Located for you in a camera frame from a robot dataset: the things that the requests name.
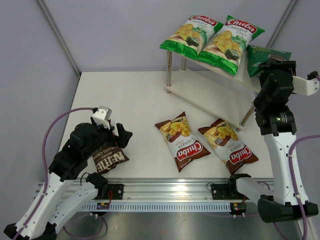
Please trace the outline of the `dark green Real chips bag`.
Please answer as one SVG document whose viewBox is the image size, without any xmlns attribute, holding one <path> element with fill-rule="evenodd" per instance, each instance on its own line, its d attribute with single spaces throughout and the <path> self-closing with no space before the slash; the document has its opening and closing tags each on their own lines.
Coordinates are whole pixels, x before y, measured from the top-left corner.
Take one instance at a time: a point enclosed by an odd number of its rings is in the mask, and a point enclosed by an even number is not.
<svg viewBox="0 0 320 240">
<path fill-rule="evenodd" d="M 247 72 L 250 78 L 262 71 L 261 64 L 265 62 L 289 61 L 292 53 L 256 45 L 248 45 L 247 48 Z"/>
</svg>

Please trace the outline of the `brown Chuba chips bag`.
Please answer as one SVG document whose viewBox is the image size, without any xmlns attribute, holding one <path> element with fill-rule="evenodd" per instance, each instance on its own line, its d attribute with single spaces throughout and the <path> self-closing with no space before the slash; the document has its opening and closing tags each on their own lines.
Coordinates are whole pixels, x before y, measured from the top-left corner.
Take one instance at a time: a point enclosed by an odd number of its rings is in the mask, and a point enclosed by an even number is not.
<svg viewBox="0 0 320 240">
<path fill-rule="evenodd" d="M 211 154 L 193 134 L 185 112 L 154 126 L 163 135 L 179 172 L 192 161 Z"/>
<path fill-rule="evenodd" d="M 224 163 L 231 175 L 235 174 L 243 165 L 252 164 L 259 160 L 229 123 L 221 118 L 210 126 L 200 127 L 198 131 L 205 137 L 213 152 Z"/>
</svg>

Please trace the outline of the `green Chuba cassava chips bag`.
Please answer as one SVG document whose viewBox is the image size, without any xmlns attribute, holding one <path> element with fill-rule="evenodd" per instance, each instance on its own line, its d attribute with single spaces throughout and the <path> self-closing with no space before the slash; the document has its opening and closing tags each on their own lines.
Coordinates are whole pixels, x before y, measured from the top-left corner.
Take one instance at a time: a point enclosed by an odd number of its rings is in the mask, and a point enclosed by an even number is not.
<svg viewBox="0 0 320 240">
<path fill-rule="evenodd" d="M 208 16 L 192 15 L 159 48 L 196 60 L 208 41 L 222 26 L 223 23 Z"/>
</svg>

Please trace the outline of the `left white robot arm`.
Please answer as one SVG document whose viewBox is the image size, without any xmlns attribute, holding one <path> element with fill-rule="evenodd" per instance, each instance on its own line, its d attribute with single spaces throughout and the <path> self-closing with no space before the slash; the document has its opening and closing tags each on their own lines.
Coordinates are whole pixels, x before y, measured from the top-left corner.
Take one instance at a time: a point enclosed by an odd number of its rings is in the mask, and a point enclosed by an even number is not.
<svg viewBox="0 0 320 240">
<path fill-rule="evenodd" d="M 108 181 L 94 172 L 88 180 L 59 205 L 64 192 L 88 165 L 88 159 L 102 147 L 125 148 L 133 133 L 117 123 L 114 127 L 80 123 L 48 168 L 46 181 L 25 215 L 7 225 L 4 234 L 12 240 L 55 240 L 66 222 L 88 201 L 108 194 Z"/>
</svg>

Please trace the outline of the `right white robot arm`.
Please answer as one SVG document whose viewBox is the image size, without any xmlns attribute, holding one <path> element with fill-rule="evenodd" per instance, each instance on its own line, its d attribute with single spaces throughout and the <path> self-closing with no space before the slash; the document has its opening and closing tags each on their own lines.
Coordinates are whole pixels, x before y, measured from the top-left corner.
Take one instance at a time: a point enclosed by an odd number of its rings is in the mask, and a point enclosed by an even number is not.
<svg viewBox="0 0 320 240">
<path fill-rule="evenodd" d="M 254 202 L 265 223 L 306 220 L 318 215 L 319 208 L 309 201 L 295 156 L 297 128 L 287 103 L 295 89 L 296 62 L 270 58 L 260 68 L 261 89 L 253 105 L 270 156 L 274 187 L 268 190 L 248 174 L 233 174 L 226 190 L 232 198 L 243 195 Z"/>
</svg>

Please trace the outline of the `white two-tier shelf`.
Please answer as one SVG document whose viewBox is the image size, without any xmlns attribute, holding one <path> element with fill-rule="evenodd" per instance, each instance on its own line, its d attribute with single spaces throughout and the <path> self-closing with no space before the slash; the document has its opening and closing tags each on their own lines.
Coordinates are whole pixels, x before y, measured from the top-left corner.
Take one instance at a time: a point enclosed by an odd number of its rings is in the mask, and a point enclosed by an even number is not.
<svg viewBox="0 0 320 240">
<path fill-rule="evenodd" d="M 212 65 L 188 57 L 182 57 L 181 68 L 172 70 L 173 53 L 167 51 L 165 88 L 206 112 L 242 129 L 255 108 L 251 97 L 237 91 L 245 87 L 258 93 L 261 89 L 258 77 L 249 77 L 247 54 L 242 56 L 235 76 Z"/>
</svg>

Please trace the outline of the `brown Kettle sea salt bag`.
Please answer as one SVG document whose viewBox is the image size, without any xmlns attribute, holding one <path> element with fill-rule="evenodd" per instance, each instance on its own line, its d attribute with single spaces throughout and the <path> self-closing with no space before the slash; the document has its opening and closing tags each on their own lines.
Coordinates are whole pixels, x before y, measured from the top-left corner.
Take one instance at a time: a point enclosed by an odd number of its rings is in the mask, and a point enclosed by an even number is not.
<svg viewBox="0 0 320 240">
<path fill-rule="evenodd" d="M 118 146 L 105 145 L 92 156 L 98 174 L 106 174 L 118 164 L 129 161 L 123 150 Z"/>
</svg>

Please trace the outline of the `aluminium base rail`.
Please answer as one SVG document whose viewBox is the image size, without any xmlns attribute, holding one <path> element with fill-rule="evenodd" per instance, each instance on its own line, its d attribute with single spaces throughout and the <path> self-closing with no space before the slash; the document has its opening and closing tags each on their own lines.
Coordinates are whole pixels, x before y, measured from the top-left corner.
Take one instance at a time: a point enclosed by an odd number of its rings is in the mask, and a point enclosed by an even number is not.
<svg viewBox="0 0 320 240">
<path fill-rule="evenodd" d="M 211 184 L 225 184 L 226 178 L 109 178 L 122 184 L 122 200 L 128 202 L 211 201 Z"/>
</svg>

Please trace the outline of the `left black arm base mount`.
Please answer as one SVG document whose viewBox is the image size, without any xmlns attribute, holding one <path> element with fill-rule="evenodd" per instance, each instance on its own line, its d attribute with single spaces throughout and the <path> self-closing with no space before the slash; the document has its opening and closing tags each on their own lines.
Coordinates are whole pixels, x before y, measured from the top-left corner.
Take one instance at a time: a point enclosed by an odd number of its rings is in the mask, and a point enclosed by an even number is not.
<svg viewBox="0 0 320 240">
<path fill-rule="evenodd" d="M 98 189 L 97 196 L 95 200 L 122 200 L 124 194 L 124 185 L 123 184 L 108 184 L 102 186 Z"/>
</svg>

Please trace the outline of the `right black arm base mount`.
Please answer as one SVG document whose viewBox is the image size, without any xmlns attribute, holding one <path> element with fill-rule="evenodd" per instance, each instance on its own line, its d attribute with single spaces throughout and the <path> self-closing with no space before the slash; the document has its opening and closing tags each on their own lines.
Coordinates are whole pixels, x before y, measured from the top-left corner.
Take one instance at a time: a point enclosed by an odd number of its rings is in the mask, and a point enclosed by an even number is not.
<svg viewBox="0 0 320 240">
<path fill-rule="evenodd" d="M 210 190 L 211 190 L 213 200 L 242 200 L 243 199 L 243 196 L 241 194 L 230 191 L 226 183 L 222 183 L 222 184 L 212 183 L 210 185 Z"/>
</svg>

